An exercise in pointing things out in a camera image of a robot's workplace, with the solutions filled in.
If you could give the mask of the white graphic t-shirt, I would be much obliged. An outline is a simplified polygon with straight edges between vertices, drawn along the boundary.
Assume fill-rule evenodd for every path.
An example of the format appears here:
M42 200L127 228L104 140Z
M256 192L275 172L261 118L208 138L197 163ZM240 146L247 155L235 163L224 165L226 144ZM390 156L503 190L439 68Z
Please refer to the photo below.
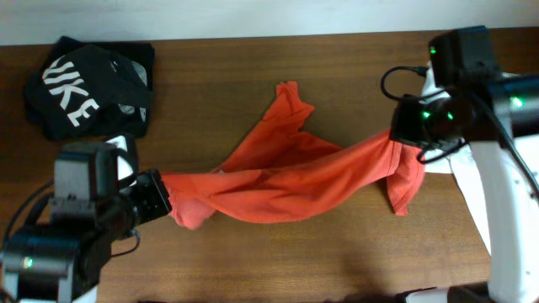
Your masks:
M536 178L538 178L538 160L533 159L533 154L538 152L538 135L517 138L515 144L519 153L525 158L525 161L531 164L531 170ZM491 254L483 186L470 147L465 146L450 156L427 164L425 171L427 173L446 173L453 175L488 254Z

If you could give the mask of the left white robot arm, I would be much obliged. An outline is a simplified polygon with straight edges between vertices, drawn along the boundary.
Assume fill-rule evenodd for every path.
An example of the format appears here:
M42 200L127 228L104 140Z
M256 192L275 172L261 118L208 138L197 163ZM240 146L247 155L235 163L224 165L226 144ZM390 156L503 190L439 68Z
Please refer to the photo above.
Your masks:
M124 178L119 158L134 168ZM138 226L172 210L160 172L136 167L136 159L112 143L61 149L53 192L33 194L36 203L24 224L5 238L5 300L74 302L97 289L102 268L115 257L113 243L139 237Z

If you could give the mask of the red orange soccer t-shirt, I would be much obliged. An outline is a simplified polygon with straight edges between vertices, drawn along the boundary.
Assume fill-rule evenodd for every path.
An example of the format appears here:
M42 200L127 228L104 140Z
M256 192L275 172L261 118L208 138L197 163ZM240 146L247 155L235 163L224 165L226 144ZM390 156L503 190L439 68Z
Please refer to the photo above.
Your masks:
M296 82L282 82L264 117L219 167L164 173L176 223L194 230L216 212L258 224L301 221L380 179L393 212L406 215L425 175L419 149L392 141L387 131L337 146L302 129L313 110Z

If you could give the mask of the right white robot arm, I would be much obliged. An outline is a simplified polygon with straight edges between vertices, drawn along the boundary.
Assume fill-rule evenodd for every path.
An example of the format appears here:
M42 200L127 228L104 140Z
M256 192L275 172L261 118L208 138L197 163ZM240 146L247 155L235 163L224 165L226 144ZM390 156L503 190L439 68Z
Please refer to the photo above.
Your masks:
M538 299L538 77L505 77L488 29L454 29L429 43L435 91L397 99L390 137L442 156L469 147L484 194L488 281L412 290L402 302Z

